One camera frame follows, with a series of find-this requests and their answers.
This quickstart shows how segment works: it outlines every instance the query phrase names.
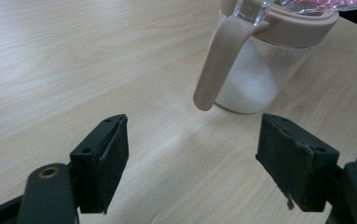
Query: screw hole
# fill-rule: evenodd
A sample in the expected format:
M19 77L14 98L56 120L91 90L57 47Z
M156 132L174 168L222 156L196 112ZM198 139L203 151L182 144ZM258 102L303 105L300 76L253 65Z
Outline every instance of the screw hole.
M59 173L60 169L57 167L48 167L45 170L39 172L38 177L41 179L51 178Z
M82 149L82 153L84 154L89 154L90 152L91 152L91 148Z

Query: light wood grain surface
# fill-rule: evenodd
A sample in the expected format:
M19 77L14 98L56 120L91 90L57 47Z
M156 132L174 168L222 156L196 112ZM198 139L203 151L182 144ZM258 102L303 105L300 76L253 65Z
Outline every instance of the light wood grain surface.
M82 223L324 223L288 210L254 158L261 113L192 94L218 0L0 1L0 203L67 163L104 118L129 117L130 158L107 215ZM357 156L357 25L339 19L265 112Z

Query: plastic jug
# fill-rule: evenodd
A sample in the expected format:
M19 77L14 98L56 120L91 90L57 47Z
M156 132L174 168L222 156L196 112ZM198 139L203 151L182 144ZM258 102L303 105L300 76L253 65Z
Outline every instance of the plastic jug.
M267 108L338 19L297 15L270 0L224 0L193 100L251 114Z

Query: pink object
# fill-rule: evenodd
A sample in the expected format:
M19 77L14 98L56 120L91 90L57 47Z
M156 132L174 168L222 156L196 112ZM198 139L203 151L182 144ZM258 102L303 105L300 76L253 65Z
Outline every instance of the pink object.
M357 0L281 0L281 5L296 14L320 12L331 8L336 11L357 9Z

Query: bottle handle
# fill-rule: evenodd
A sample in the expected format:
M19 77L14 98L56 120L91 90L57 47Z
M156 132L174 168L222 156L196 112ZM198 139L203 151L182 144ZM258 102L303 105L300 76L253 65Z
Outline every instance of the bottle handle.
M198 109L208 111L213 107L244 43L251 34L267 27L266 22L254 26L234 15L219 25L193 95Z

